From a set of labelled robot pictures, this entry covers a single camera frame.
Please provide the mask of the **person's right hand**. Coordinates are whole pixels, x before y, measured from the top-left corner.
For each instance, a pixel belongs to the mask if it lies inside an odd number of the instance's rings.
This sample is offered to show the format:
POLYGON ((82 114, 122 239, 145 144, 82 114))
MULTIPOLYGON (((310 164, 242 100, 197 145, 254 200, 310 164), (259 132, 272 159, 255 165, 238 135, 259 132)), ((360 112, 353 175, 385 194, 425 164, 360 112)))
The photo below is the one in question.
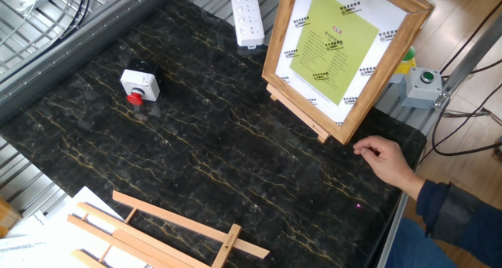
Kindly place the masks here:
POLYGON ((409 167, 396 142, 381 136, 369 136, 359 140, 353 148, 354 153, 365 159, 379 179, 417 200, 425 180, 409 167))

